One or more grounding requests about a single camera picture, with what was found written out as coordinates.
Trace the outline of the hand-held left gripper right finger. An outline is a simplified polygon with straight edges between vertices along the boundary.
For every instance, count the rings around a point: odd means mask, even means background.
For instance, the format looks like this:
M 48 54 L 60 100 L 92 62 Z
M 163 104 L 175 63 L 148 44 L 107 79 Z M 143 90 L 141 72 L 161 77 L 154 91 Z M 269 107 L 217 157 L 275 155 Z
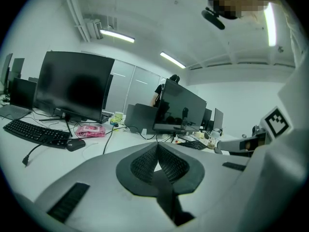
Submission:
M 158 232 L 237 232 L 244 207 L 236 184 L 247 159 L 159 143 L 158 203 L 168 217 Z

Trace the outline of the black keyboard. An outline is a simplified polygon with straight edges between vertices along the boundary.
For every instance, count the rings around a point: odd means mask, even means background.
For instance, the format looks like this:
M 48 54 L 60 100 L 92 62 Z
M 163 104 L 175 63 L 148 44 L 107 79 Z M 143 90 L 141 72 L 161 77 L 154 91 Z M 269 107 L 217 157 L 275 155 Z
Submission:
M 23 140 L 46 146 L 65 149 L 70 133 L 36 126 L 21 120 L 12 120 L 3 129 Z
M 203 150 L 207 148 L 207 146 L 199 140 L 179 143 L 178 145 L 196 150 Z

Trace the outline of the dark grey monitor back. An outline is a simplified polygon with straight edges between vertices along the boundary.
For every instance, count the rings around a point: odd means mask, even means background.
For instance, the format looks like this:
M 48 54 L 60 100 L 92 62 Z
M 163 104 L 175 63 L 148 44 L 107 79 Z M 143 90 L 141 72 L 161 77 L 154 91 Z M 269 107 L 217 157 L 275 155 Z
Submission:
M 156 107 L 144 104 L 129 104 L 124 124 L 131 133 L 142 133 L 142 130 L 146 129 L 147 134 L 154 134 L 153 126 L 157 110 Z

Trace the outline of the black computer mouse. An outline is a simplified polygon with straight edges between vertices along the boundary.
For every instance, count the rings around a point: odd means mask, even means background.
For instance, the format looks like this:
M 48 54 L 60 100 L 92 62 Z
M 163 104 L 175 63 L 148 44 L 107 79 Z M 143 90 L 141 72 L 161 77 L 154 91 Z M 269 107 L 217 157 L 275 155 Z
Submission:
M 66 149 L 69 152 L 76 151 L 83 147 L 85 147 L 85 141 L 83 139 L 71 139 L 71 140 L 68 140 L 66 144 Z

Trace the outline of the yellow-green mug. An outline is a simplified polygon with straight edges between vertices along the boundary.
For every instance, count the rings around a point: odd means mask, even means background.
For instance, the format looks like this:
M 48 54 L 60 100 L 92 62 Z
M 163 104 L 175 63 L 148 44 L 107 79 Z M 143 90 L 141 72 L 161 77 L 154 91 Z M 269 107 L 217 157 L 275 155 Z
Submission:
M 120 128 L 122 125 L 124 114 L 122 112 L 115 112 L 110 119 L 110 124 L 113 126 L 113 129 L 116 129 L 116 131 Z

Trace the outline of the person's right hand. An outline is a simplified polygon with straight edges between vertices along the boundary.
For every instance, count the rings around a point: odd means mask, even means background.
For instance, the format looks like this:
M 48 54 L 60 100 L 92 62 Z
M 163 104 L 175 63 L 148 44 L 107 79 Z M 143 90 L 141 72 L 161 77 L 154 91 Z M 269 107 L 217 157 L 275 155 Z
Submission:
M 255 151 L 256 148 L 265 144 L 264 139 L 251 139 L 245 142 L 245 151 Z

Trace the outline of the flat black monitor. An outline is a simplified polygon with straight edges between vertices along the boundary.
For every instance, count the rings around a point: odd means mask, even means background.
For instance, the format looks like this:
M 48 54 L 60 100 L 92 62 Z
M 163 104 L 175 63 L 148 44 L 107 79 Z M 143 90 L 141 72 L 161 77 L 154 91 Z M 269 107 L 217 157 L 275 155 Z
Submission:
M 157 133 L 199 131 L 207 102 L 174 81 L 166 80 L 154 119 Z

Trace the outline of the ceiling air conditioner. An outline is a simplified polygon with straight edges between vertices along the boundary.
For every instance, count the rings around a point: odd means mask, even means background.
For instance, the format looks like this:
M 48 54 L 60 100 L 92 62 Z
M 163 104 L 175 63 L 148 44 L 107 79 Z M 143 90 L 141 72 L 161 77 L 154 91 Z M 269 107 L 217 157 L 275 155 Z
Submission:
M 99 19 L 85 18 L 84 22 L 90 35 L 90 39 L 103 39 L 103 34 L 100 32 L 102 25 Z

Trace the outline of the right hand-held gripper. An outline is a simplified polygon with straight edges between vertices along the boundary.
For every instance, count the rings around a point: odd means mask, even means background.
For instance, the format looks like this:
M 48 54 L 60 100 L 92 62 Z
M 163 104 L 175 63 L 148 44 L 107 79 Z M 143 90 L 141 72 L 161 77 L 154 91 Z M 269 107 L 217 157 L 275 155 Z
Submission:
M 243 150 L 244 152 L 253 153 L 254 151 L 245 151 L 246 141 L 251 139 L 264 139 L 264 145 L 268 145 L 289 129 L 290 124 L 286 117 L 283 115 L 281 109 L 275 106 L 270 112 L 261 118 L 258 125 L 253 126 L 251 137 L 247 137 L 242 141 L 240 139 L 218 141 L 214 148 L 214 152 L 217 154 L 222 154 L 222 151 L 240 153 L 241 150 Z

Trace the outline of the curved black monitor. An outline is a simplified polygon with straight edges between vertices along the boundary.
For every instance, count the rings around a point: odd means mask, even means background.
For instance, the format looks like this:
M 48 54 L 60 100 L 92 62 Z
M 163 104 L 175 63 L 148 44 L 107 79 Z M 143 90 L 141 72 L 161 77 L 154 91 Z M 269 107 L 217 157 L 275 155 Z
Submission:
M 36 101 L 66 121 L 104 123 L 106 88 L 115 60 L 92 54 L 48 51 L 45 54 Z

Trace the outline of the pink wet wipes packet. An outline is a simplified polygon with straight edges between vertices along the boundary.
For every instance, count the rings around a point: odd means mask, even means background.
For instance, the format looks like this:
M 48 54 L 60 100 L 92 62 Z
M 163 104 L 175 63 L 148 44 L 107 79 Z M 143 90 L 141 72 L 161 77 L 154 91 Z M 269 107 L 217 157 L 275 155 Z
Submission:
M 84 125 L 79 127 L 75 134 L 80 137 L 104 137 L 106 131 L 103 126 Z

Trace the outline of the long ceiling light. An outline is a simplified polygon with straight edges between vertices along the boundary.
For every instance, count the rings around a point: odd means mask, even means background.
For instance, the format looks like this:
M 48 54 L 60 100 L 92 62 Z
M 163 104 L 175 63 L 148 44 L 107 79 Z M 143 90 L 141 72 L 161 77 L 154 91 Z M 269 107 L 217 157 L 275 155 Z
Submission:
M 130 43 L 134 43 L 135 42 L 134 38 L 126 36 L 126 35 L 123 35 L 123 34 L 120 34 L 120 33 L 116 33 L 116 32 L 113 32 L 113 31 L 108 31 L 108 30 L 101 29 L 100 33 L 103 34 L 103 35 L 111 36 L 111 37 L 114 37 L 114 38 L 118 38 L 118 39 L 130 42 Z
M 176 59 L 172 58 L 171 56 L 167 55 L 165 52 L 161 52 L 160 56 L 164 57 L 165 59 L 169 60 L 170 62 L 174 63 L 175 65 L 177 65 L 178 67 L 185 69 L 186 66 L 181 64 L 179 61 L 177 61 Z
M 264 15 L 267 25 L 268 45 L 273 47 L 277 43 L 276 23 L 272 4 L 269 3 L 264 9 Z

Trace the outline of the white printed t-shirt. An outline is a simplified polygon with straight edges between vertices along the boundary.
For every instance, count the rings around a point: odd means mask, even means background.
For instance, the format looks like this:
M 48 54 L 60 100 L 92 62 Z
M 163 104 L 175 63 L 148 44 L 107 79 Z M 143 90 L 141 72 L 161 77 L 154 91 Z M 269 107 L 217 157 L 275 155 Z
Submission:
M 309 218 L 309 17 L 306 0 L 271 1 L 282 5 L 291 32 L 296 69 L 278 96 L 293 128 L 265 146 L 238 232 L 294 232 Z

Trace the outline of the grey laptop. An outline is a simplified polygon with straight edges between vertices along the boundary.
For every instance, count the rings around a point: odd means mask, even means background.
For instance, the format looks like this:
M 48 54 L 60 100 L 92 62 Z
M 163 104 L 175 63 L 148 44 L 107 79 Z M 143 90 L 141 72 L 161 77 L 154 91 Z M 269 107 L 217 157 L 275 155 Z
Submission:
M 10 102 L 0 108 L 0 116 L 10 120 L 21 119 L 32 111 L 36 82 L 15 78 L 12 83 Z

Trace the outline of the clear plastic jar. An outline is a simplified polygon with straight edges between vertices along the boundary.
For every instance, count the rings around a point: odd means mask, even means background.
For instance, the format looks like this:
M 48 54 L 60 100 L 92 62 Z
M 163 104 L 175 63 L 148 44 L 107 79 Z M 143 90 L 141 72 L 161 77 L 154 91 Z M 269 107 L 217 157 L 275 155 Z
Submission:
M 209 149 L 215 149 L 219 137 L 222 135 L 222 130 L 221 129 L 214 129 L 211 131 L 211 133 L 209 134 L 209 139 L 208 139 L 208 143 L 207 143 L 207 148 Z

